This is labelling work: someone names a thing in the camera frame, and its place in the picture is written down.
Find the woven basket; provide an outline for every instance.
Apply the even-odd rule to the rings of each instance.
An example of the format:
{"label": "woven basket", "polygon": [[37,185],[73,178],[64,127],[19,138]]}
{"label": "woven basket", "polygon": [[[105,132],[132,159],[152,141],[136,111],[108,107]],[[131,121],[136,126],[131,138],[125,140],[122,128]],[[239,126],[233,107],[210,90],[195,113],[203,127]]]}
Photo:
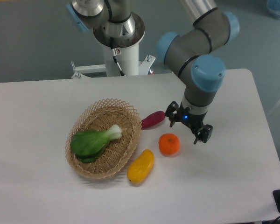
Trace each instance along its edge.
{"label": "woven basket", "polygon": [[[95,162],[82,163],[70,148],[70,141],[78,131],[107,130],[112,125],[122,129],[122,137],[112,140]],[[111,177],[119,172],[133,154],[141,132],[139,114],[127,102],[103,99],[88,107],[73,126],[66,141],[65,153],[70,166],[80,175],[92,179]]]}

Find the red vegetable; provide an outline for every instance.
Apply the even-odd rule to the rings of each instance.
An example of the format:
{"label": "red vegetable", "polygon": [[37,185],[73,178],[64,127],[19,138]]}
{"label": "red vegetable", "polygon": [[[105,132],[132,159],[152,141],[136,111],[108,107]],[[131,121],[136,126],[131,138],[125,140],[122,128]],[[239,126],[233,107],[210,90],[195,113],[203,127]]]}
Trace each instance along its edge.
{"label": "red vegetable", "polygon": [[165,113],[163,111],[154,112],[142,120],[142,129],[155,126],[156,124],[159,124],[164,119],[165,119]]}

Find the bok choy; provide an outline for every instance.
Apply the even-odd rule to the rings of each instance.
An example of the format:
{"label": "bok choy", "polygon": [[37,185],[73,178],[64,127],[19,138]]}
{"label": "bok choy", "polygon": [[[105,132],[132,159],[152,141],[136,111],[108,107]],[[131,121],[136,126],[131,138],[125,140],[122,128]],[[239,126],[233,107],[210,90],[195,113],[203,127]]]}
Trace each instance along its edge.
{"label": "bok choy", "polygon": [[94,162],[111,140],[120,139],[122,130],[113,125],[106,131],[77,132],[71,139],[70,147],[76,157],[85,163]]}

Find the yellow fruit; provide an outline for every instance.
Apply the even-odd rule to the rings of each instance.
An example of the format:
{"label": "yellow fruit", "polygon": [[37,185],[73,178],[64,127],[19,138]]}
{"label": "yellow fruit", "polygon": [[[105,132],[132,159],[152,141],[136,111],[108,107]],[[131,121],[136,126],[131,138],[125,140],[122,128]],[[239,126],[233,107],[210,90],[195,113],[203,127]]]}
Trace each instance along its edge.
{"label": "yellow fruit", "polygon": [[142,154],[130,165],[127,178],[132,183],[141,183],[154,166],[154,154],[145,149]]}

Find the black cable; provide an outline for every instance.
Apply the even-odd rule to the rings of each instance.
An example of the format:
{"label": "black cable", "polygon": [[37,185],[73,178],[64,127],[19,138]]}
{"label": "black cable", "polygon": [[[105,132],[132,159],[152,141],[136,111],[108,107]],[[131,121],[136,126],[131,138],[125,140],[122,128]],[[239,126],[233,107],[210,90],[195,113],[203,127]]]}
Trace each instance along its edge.
{"label": "black cable", "polygon": [[[110,37],[110,47],[111,49],[114,49],[114,38]],[[126,76],[125,73],[122,71],[121,66],[119,65],[118,61],[116,60],[116,56],[113,56],[113,61],[115,62],[115,64],[117,64],[117,67],[119,69],[120,75],[121,76]]]}
{"label": "black cable", "polygon": [[280,216],[278,216],[271,224],[275,224],[278,221],[278,219],[280,219]]}

